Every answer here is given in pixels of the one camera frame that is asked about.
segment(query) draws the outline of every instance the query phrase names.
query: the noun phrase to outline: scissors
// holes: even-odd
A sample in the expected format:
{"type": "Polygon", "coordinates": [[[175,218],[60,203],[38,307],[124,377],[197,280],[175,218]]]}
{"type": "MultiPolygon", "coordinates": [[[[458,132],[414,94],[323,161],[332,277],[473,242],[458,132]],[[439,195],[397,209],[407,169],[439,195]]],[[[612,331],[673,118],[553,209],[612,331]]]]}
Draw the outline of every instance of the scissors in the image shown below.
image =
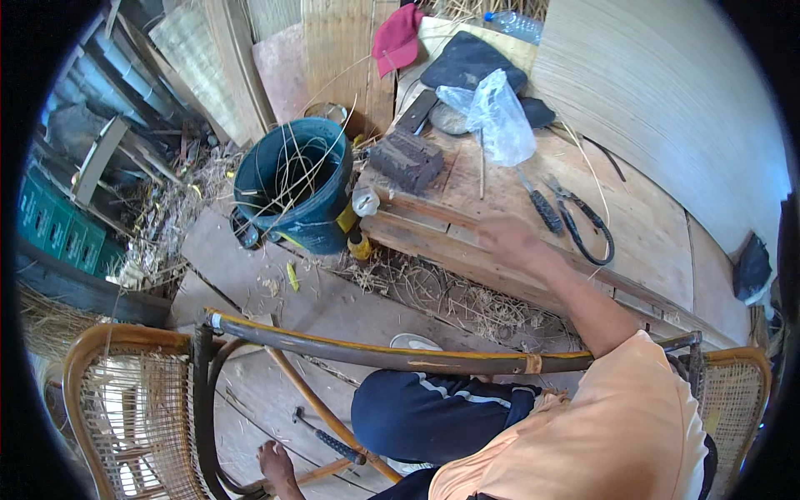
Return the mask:
{"type": "Polygon", "coordinates": [[[575,241],[575,244],[578,245],[578,250],[581,251],[583,256],[586,257],[589,262],[595,264],[596,266],[604,266],[605,264],[611,262],[611,259],[614,258],[614,239],[611,237],[611,232],[608,230],[602,219],[583,200],[575,196],[575,193],[564,189],[554,176],[551,175],[544,181],[545,184],[547,184],[547,187],[549,187],[555,193],[555,199],[558,203],[558,211],[561,212],[561,216],[564,218],[564,225],[570,234],[572,234],[573,241],[575,241]],[[602,232],[603,236],[608,242],[608,255],[605,258],[598,259],[593,257],[583,245],[583,240],[581,239],[581,235],[575,225],[575,221],[572,219],[570,212],[564,205],[565,200],[571,200],[572,203],[581,209],[581,211],[589,218],[589,220],[592,221],[594,227],[598,228],[602,232]]]}

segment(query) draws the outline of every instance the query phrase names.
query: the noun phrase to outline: chair frame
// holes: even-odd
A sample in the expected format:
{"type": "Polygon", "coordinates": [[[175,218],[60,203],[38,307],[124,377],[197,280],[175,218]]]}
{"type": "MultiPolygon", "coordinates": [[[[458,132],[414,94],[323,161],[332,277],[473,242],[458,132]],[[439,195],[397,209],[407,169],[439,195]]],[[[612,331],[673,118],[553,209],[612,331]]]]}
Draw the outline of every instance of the chair frame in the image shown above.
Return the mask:
{"type": "MultiPolygon", "coordinates": [[[[747,358],[761,367],[765,377],[762,412],[769,397],[769,366],[759,352],[752,348],[740,348],[728,351],[700,353],[702,336],[700,332],[657,341],[664,351],[684,347],[690,353],[681,356],[685,367],[678,368],[682,377],[687,379],[696,395],[698,380],[703,364],[726,364],[736,359],[747,358]]],[[[86,462],[95,479],[98,496],[101,499],[114,498],[114,489],[102,467],[98,452],[86,427],[80,405],[81,383],[84,372],[90,364],[105,350],[113,347],[115,353],[130,351],[141,353],[158,348],[162,354],[190,356],[193,383],[194,408],[194,444],[198,453],[198,465],[209,492],[217,500],[230,500],[225,488],[241,495],[243,500],[260,500],[273,494],[272,485],[266,480],[241,486],[230,478],[219,465],[216,442],[214,440],[214,388],[222,365],[239,347],[247,343],[264,346],[282,372],[292,381],[298,391],[314,408],[320,418],[344,441],[345,444],[366,456],[368,463],[393,482],[401,476],[389,467],[379,456],[366,450],[353,436],[350,429],[325,405],[324,402],[306,384],[302,376],[286,359],[281,349],[308,354],[320,358],[348,362],[357,365],[390,368],[394,370],[419,371],[435,370],[444,374],[543,374],[565,371],[586,370],[594,358],[589,351],[560,354],[488,354],[448,351],[425,351],[395,349],[389,347],[370,346],[355,342],[342,342],[329,338],[320,338],[300,334],[276,326],[261,325],[218,310],[206,308],[206,321],[198,326],[194,335],[178,334],[172,331],[131,326],[124,324],[104,324],[94,326],[84,332],[72,345],[65,360],[64,402],[70,424],[84,451],[86,462]],[[223,342],[215,335],[232,334],[237,337],[230,342],[223,342]]],[[[750,436],[746,448],[742,452],[744,459],[755,437],[750,436]]],[[[304,484],[331,474],[341,472],[350,462],[341,458],[335,462],[312,470],[298,478],[298,484],[304,484]]]]}

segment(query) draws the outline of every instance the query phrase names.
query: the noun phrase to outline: wooden floor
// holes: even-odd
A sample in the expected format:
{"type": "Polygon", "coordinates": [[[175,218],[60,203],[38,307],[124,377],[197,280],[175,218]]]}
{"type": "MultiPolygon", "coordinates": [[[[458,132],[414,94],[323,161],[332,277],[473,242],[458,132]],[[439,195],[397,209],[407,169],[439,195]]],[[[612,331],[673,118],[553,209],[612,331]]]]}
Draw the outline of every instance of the wooden floor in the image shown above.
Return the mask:
{"type": "MultiPolygon", "coordinates": [[[[359,286],[280,246],[267,244],[258,252],[244,250],[231,234],[227,220],[212,209],[200,215],[184,241],[182,253],[197,273],[186,275],[173,304],[173,326],[181,331],[201,322],[202,308],[212,306],[255,321],[271,317],[290,330],[379,346],[388,345],[396,334],[411,332],[425,335],[447,350],[509,351],[379,294],[364,293],[359,286]],[[300,282],[297,293],[286,280],[288,262],[293,263],[300,282]],[[264,285],[267,280],[278,284],[275,297],[264,285]]],[[[282,440],[299,474],[338,459],[307,429],[291,423],[294,408],[304,406],[312,423],[332,434],[281,375],[268,353],[259,348],[243,353],[225,364],[214,403],[217,447],[225,471],[241,483],[260,479],[255,451],[268,439],[282,440]]],[[[287,356],[317,395],[349,424],[353,392],[374,369],[324,360],[317,365],[291,353],[287,356]]],[[[574,394],[580,376],[527,375],[517,380],[574,394]]],[[[498,378],[498,382],[508,381],[508,377],[498,378]]],[[[311,500],[368,498],[388,486],[388,480],[371,467],[352,466],[335,478],[302,489],[311,500]]]]}

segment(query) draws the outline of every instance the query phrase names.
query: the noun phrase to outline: person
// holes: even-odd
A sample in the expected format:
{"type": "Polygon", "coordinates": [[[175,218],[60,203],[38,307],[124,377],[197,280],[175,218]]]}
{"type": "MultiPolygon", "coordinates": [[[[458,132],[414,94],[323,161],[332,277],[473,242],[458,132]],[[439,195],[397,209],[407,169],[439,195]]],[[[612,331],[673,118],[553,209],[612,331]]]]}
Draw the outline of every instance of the person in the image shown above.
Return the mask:
{"type": "MultiPolygon", "coordinates": [[[[486,220],[478,242],[547,286],[595,361],[572,401],[521,384],[372,373],[354,395],[354,434],[418,469],[373,500],[704,498],[712,442],[662,348],[522,220],[486,220]]],[[[281,500],[303,499],[280,444],[265,443],[258,460],[281,500]]]]}

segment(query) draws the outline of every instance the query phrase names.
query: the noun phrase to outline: white sneaker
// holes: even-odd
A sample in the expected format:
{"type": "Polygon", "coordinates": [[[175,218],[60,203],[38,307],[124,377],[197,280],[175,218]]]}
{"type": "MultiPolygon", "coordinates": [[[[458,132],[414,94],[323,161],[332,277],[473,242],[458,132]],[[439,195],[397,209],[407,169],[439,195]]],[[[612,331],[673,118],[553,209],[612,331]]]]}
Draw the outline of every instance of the white sneaker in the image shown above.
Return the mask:
{"type": "Polygon", "coordinates": [[[389,347],[397,349],[444,350],[436,342],[417,334],[397,334],[389,342],[389,347]]]}
{"type": "Polygon", "coordinates": [[[395,469],[401,476],[405,477],[412,472],[416,472],[417,470],[422,469],[433,469],[436,467],[432,463],[405,463],[405,462],[398,462],[397,460],[392,460],[391,458],[386,459],[386,463],[389,464],[389,467],[395,469]]]}

